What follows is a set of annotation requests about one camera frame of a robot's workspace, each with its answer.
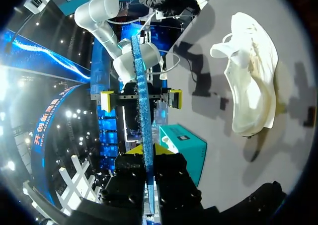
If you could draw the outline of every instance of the person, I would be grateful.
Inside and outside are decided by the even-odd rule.
[[[191,8],[194,15],[200,11],[195,0],[139,0],[139,3],[161,11],[164,16],[180,15],[186,8]]]

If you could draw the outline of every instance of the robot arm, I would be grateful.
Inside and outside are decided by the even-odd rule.
[[[122,55],[113,29],[106,20],[117,16],[119,0],[91,0],[75,11],[76,24],[88,30],[115,59]]]
[[[75,22],[88,30],[114,59],[113,65],[123,83],[135,79],[133,56],[130,41],[117,41],[116,35],[107,20],[118,15],[119,0],[90,0],[75,11]],[[152,43],[142,44],[140,50],[149,69],[160,61],[160,53]]]

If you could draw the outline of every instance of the ceiling light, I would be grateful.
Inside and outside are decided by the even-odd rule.
[[[24,81],[23,80],[19,80],[18,81],[18,87],[24,87]]]
[[[4,121],[4,118],[5,118],[5,113],[4,112],[0,112],[0,118],[2,121]]]
[[[71,117],[72,116],[72,112],[71,111],[66,111],[66,117]]]
[[[10,170],[14,171],[15,170],[15,164],[12,161],[8,162],[8,167]]]
[[[25,194],[25,195],[28,195],[29,193],[28,193],[28,190],[26,189],[26,188],[23,188],[23,193]]]

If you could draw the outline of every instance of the white shoe sole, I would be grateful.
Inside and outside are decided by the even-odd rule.
[[[251,51],[249,63],[238,66],[234,63],[237,62],[235,56],[231,59],[228,55],[229,62],[224,71],[234,101],[232,130],[249,137],[264,127],[273,127],[276,111],[273,80],[278,55],[266,31],[249,15],[241,12],[233,15],[231,29],[233,37],[238,36],[239,40],[246,37],[247,42],[251,37],[253,41],[254,51]]]

